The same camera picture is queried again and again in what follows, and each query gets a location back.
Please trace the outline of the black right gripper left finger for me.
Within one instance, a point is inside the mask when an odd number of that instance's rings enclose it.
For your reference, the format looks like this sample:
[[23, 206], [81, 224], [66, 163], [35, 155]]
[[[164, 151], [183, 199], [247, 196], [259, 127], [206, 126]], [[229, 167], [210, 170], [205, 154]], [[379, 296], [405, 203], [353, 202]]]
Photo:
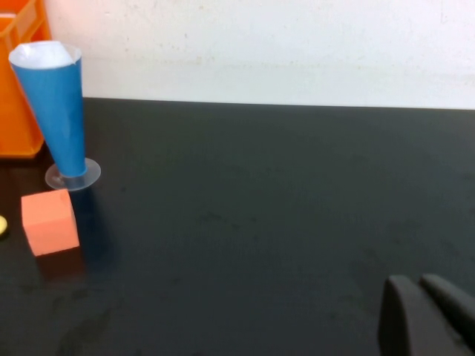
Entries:
[[403, 275], [384, 282], [378, 328], [381, 355], [471, 355], [429, 294]]

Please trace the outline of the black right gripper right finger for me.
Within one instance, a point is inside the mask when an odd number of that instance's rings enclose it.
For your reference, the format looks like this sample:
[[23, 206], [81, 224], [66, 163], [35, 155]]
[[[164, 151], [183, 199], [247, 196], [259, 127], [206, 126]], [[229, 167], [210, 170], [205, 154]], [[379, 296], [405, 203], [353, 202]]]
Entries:
[[423, 274], [419, 285], [429, 294], [452, 327], [474, 350], [474, 297], [437, 274]]

